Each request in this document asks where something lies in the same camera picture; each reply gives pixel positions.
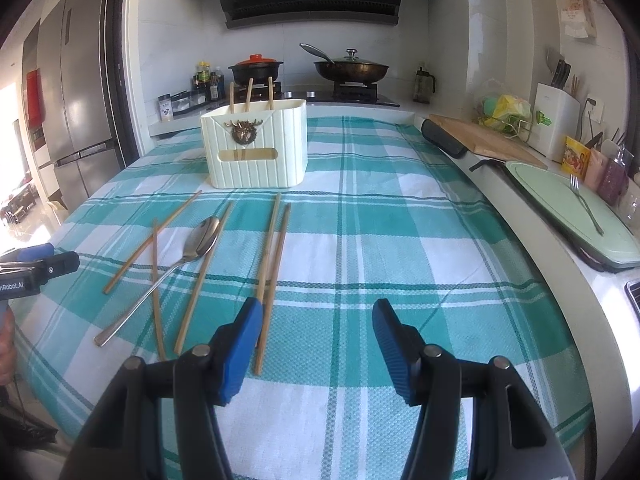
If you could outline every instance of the fork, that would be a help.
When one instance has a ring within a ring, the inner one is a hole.
[[[584,206],[584,208],[587,210],[587,213],[589,213],[589,216],[591,218],[591,221],[593,222],[594,227],[596,228],[596,231],[598,232],[599,235],[603,235],[604,231],[602,230],[602,227],[600,227],[596,219],[593,217],[593,213],[589,208],[589,204],[587,204],[587,201],[580,194],[580,181],[578,180],[578,177],[572,174],[569,178],[569,181],[571,183],[571,191],[574,192],[574,195],[578,197],[580,202],[582,202],[582,205]]]

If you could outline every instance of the refrigerator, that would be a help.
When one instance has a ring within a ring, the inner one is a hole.
[[[42,130],[70,212],[139,157],[121,18],[122,0],[60,0],[40,23]]]

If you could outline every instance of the person's hand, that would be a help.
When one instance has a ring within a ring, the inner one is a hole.
[[[6,386],[12,381],[16,360],[14,313],[8,308],[3,317],[4,319],[0,319],[0,386]]]

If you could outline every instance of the cutting board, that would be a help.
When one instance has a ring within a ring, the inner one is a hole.
[[[602,235],[571,191],[568,178],[519,162],[507,162],[505,167],[531,198],[592,257],[615,269],[640,266],[640,240],[591,189],[581,186],[580,194],[604,230]]]
[[[477,155],[498,160],[519,160],[546,170],[546,164],[527,151],[519,139],[508,139],[490,128],[451,117],[429,114],[431,121]]]

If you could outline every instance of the knife block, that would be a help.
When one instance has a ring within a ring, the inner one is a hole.
[[[562,162],[564,138],[575,138],[579,116],[580,103],[567,92],[538,83],[528,145],[546,158]]]

